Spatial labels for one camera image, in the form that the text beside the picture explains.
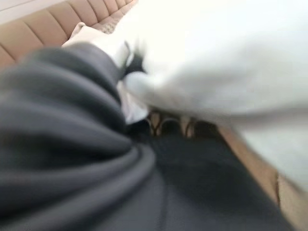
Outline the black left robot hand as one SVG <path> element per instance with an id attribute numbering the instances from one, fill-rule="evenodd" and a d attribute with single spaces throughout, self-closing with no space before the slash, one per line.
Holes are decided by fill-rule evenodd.
<path id="1" fill-rule="evenodd" d="M 88 44 L 44 48 L 0 74 L 3 231 L 291 231 L 218 135 L 128 126 L 123 77 Z"/>

